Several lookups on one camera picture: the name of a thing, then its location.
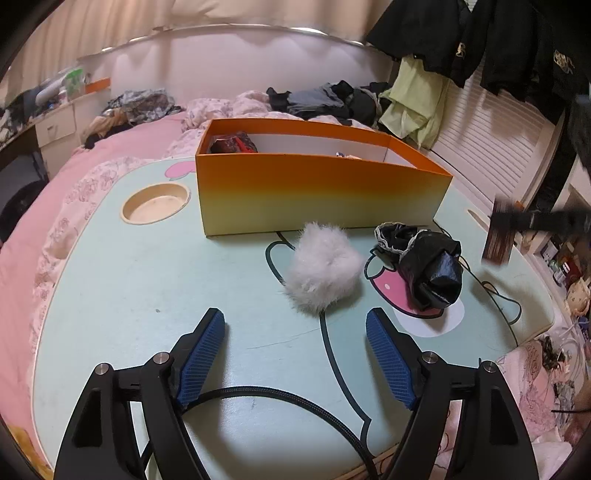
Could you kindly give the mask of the pink floral duvet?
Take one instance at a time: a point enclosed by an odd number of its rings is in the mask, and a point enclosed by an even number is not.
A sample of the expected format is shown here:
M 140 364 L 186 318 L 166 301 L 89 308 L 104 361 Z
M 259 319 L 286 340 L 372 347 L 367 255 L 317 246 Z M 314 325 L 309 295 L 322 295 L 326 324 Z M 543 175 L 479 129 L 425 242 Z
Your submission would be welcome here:
M 263 92 L 246 91 L 232 99 L 198 98 L 188 110 L 144 123 L 102 140 L 90 156 L 114 151 L 58 196 L 58 214 L 49 228 L 37 262 L 30 316 L 31 349 L 38 348 L 55 286 L 90 218 L 115 183 L 132 171 L 164 159 L 192 157 L 213 119 L 269 118 L 294 120 L 273 111 Z

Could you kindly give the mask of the white desk with drawer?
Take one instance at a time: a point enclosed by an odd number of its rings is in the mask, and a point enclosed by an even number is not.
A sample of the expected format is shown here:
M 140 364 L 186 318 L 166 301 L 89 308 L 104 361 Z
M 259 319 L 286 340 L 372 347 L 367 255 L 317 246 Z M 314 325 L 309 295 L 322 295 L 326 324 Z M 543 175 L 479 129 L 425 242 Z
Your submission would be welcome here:
M 111 89 L 80 96 L 36 117 L 1 147 L 1 160 L 39 151 L 49 166 L 61 168 L 78 148 L 83 131 L 111 98 Z

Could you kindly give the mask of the dark red foil snack pack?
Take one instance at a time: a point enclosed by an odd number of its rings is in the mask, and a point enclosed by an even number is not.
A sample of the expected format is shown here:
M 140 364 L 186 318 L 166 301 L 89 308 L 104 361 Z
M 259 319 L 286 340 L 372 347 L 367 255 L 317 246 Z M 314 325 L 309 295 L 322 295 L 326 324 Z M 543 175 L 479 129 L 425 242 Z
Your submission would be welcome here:
M 235 134 L 218 135 L 211 140 L 208 152 L 212 154 L 228 153 L 257 153 L 256 144 L 245 132 Z

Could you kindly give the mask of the beige curtain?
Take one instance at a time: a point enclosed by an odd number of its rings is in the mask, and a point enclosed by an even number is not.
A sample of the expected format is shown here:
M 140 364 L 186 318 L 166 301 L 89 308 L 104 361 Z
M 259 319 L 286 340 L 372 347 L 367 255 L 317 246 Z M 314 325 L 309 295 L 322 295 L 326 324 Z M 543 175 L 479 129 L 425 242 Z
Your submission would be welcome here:
M 180 27 L 263 24 L 310 27 L 361 41 L 387 1 L 65 1 L 37 27 L 5 74 L 11 96 L 54 77 L 82 57 Z

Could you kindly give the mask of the hanging black jacket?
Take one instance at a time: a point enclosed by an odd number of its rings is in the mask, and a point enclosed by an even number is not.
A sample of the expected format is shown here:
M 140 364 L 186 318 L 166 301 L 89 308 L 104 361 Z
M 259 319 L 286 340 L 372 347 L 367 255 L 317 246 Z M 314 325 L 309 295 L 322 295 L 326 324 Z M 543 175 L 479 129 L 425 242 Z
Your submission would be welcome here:
M 458 0 L 397 0 L 391 2 L 366 36 L 370 46 L 400 61 L 412 57 L 427 72 L 437 73 L 462 88 L 468 56 L 468 31 L 474 9 Z
M 540 1 L 479 1 L 473 12 L 484 21 L 486 41 L 481 86 L 532 104 L 558 122 L 572 97 L 588 91 L 583 68 L 542 13 Z

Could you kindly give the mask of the lime green garment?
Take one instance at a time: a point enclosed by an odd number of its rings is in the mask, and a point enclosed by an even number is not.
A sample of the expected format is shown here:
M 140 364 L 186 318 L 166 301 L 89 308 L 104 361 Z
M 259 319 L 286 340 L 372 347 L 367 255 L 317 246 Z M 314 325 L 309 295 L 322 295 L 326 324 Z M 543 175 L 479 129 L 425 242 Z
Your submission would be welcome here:
M 412 55 L 401 59 L 393 86 L 381 94 L 390 102 L 379 122 L 400 139 L 430 149 L 439 136 L 450 80 L 424 69 Z

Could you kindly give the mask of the mint green lap table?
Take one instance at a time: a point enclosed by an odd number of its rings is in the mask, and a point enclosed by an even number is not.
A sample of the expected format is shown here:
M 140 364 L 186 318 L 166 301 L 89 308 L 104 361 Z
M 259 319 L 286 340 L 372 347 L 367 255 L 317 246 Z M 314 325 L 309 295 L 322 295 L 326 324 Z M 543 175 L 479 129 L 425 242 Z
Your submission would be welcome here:
M 93 368 L 141 365 L 172 348 L 207 309 L 224 313 L 226 333 L 206 390 L 266 386 L 307 398 L 338 417 L 380 455 L 406 428 L 408 410 L 394 399 L 370 350 L 367 313 L 380 307 L 424 350 L 474 366 L 495 360 L 548 329 L 551 298 L 530 265 L 484 265 L 485 232 L 468 200 L 450 189 L 436 222 L 462 245 L 469 270 L 457 305 L 433 324 L 394 310 L 394 285 L 369 259 L 358 292 L 325 319 L 298 311 L 280 277 L 297 234 L 209 239 L 196 199 L 174 216 L 145 226 L 124 222 L 123 202 L 164 179 L 166 162 L 119 179 L 75 243 L 56 283 L 36 358 L 33 411 L 40 444 L 55 462 L 68 421 Z

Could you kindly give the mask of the white fluffy pompom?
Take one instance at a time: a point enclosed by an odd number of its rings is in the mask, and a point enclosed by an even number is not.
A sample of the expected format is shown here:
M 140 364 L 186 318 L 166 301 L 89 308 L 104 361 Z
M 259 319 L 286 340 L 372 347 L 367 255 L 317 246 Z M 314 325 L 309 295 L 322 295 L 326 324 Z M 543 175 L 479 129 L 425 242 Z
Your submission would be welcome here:
M 318 315 L 356 292 L 363 264 L 344 230 L 307 223 L 283 277 L 284 289 L 298 309 Z

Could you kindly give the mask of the pile of dark clothes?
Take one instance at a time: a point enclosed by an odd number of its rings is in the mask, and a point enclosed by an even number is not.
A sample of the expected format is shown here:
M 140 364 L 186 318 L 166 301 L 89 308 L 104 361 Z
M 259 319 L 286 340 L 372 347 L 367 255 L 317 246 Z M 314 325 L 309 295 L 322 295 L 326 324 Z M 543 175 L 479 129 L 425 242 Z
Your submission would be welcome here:
M 387 82 L 370 82 L 353 87 L 345 80 L 326 83 L 311 90 L 277 92 L 266 90 L 273 111 L 311 120 L 320 116 L 332 116 L 339 123 L 352 126 L 353 121 L 376 128 L 378 120 L 387 108 L 388 101 L 380 95 L 391 87 Z

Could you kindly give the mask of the orange gradient cardboard box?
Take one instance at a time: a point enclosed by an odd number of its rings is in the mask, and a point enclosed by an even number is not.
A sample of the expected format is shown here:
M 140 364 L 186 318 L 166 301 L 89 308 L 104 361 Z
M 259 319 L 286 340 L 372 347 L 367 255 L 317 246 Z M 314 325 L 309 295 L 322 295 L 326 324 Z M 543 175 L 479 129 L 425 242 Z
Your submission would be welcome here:
M 212 154 L 218 135 L 245 132 L 257 153 Z M 204 233 L 296 231 L 308 222 L 370 228 L 427 225 L 452 176 L 393 136 L 303 120 L 214 119 L 195 153 Z

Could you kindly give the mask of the patterned grey clothes pile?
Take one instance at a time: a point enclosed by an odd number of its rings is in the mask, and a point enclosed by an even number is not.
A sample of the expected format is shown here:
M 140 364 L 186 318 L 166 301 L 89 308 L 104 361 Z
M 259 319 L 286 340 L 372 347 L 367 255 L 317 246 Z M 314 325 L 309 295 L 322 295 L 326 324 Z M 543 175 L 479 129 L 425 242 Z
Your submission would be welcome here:
M 183 107 L 164 88 L 126 90 L 106 104 L 106 110 L 120 110 L 132 125 L 150 123 L 180 113 Z

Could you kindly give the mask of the black glossy cloth item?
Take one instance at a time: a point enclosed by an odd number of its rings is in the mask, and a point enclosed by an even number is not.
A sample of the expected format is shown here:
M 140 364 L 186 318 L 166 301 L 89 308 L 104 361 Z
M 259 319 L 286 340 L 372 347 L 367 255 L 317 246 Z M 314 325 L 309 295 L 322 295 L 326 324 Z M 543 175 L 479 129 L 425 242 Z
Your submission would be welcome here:
M 420 311 L 445 310 L 462 291 L 461 243 L 445 233 L 400 222 L 377 226 L 378 250 L 392 263 Z

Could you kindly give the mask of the brown playing card box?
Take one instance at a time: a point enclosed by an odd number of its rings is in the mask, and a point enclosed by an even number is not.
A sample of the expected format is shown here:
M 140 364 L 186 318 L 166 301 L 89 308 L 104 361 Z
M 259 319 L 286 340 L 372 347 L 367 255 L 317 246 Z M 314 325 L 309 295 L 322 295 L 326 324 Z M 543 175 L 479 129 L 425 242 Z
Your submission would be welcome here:
M 482 253 L 484 262 L 496 266 L 509 262 L 515 235 L 524 219 L 523 214 L 523 210 L 510 200 L 495 200 Z

